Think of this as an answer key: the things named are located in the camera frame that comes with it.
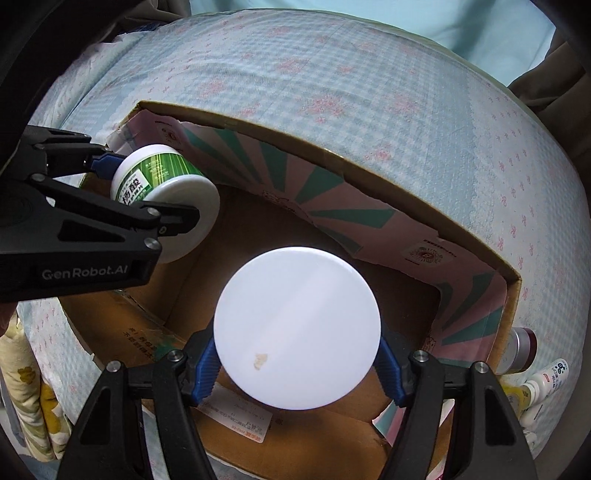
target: blue gripper pad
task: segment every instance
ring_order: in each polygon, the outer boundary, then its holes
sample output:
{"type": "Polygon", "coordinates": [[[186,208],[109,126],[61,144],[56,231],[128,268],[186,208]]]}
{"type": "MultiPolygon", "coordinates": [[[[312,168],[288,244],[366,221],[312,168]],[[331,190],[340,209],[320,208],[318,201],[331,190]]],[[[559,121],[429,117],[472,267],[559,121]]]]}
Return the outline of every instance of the blue gripper pad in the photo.
{"type": "Polygon", "coordinates": [[[195,386],[191,393],[191,399],[195,405],[199,405],[204,398],[212,394],[213,385],[221,367],[222,364],[212,337],[195,367],[195,386]]]}
{"type": "Polygon", "coordinates": [[[100,158],[92,161],[90,169],[96,173],[96,176],[103,180],[113,180],[115,172],[125,157],[115,153],[106,153],[100,158]]]}
{"type": "Polygon", "coordinates": [[[386,396],[394,400],[396,405],[405,405],[407,395],[402,387],[400,365],[383,337],[379,339],[374,367],[386,396]]]}

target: mattress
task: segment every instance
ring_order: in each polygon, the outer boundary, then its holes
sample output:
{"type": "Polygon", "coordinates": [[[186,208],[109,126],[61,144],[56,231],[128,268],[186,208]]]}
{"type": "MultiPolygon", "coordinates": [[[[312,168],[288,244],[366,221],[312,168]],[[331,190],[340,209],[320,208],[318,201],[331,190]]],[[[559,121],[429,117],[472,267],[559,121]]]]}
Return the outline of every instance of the mattress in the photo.
{"type": "MultiPolygon", "coordinates": [[[[510,263],[522,278],[514,325],[533,329],[539,346],[530,370],[509,380],[518,384],[558,357],[571,366],[541,414],[534,455],[540,452],[579,376],[591,225],[571,162],[506,88],[440,45],[394,27],[255,10],[183,19],[87,52],[33,121],[101,143],[140,100],[216,112],[319,145],[432,205],[510,263]],[[109,65],[106,73],[93,70],[100,64],[109,65]],[[76,90],[84,75],[95,75],[96,83],[76,90]],[[66,108],[64,100],[75,105],[66,108]]],[[[35,346],[47,341],[49,330],[39,328],[45,316],[63,329],[66,343],[38,355],[76,418],[92,387],[84,378],[98,371],[75,360],[85,352],[57,300],[21,304],[20,312],[35,346]],[[80,391],[72,391],[77,385],[80,391]]]]}

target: green label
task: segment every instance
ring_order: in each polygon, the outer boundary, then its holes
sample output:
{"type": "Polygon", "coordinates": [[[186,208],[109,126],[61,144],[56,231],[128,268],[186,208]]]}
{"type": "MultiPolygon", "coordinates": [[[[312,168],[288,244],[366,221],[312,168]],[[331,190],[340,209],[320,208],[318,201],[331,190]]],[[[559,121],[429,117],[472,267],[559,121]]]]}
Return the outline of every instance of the green label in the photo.
{"type": "Polygon", "coordinates": [[[126,205],[143,200],[158,185],[181,175],[204,176],[177,153],[159,153],[145,158],[124,177],[117,201],[126,205]]]}

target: cardboard box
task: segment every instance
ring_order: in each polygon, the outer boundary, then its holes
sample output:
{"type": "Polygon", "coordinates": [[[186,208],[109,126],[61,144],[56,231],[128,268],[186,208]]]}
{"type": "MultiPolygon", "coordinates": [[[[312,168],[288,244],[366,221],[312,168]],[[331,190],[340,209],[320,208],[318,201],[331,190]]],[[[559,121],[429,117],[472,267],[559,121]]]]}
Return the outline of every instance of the cardboard box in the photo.
{"type": "MultiPolygon", "coordinates": [[[[220,214],[191,254],[159,265],[149,285],[127,291],[141,308],[113,292],[61,299],[74,331],[100,364],[118,359],[132,367],[180,347],[207,325],[223,287],[244,263],[289,245],[320,248],[351,263],[374,292],[386,323],[413,347],[456,364],[486,359],[494,368],[498,363],[517,304],[519,276],[421,199],[296,138],[179,106],[140,103],[109,139],[113,149],[125,153],[163,142],[219,185],[220,214]],[[219,144],[228,131],[246,158],[219,144]],[[283,171],[270,154],[286,158],[283,171]],[[335,188],[323,190],[324,197],[318,195],[310,206],[305,192],[313,175],[334,181],[335,188]],[[373,220],[359,220],[360,212],[370,210],[373,220]],[[351,215],[355,222],[349,221],[351,215]]],[[[92,176],[84,185],[102,194],[108,187],[92,176]]],[[[223,370],[218,382],[258,404],[223,370]]],[[[372,369],[351,393],[323,408],[263,406],[273,417],[262,443],[197,410],[193,415],[209,453],[260,477],[373,480],[390,446],[371,420],[388,404],[372,369]]],[[[432,465],[446,451],[449,430],[448,419],[432,465]]]]}

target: white bottle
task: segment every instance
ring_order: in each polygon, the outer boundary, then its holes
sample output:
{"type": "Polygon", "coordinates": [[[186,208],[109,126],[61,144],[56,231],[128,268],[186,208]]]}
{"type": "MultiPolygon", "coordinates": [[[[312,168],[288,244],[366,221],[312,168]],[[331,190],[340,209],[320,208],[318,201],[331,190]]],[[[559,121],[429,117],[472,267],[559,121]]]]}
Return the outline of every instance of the white bottle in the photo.
{"type": "Polygon", "coordinates": [[[523,435],[525,436],[527,446],[530,448],[530,452],[533,452],[535,444],[538,442],[538,436],[533,432],[528,432],[527,430],[523,431],[523,435]]]}
{"type": "Polygon", "coordinates": [[[544,401],[548,395],[558,390],[569,377],[569,365],[563,358],[555,360],[542,371],[537,372],[525,382],[531,394],[530,406],[544,401]]]}
{"type": "Polygon", "coordinates": [[[531,408],[528,408],[523,415],[519,417],[520,425],[529,430],[530,432],[535,432],[536,428],[538,427],[538,419],[540,418],[540,412],[544,408],[543,403],[538,403],[531,408]]]}

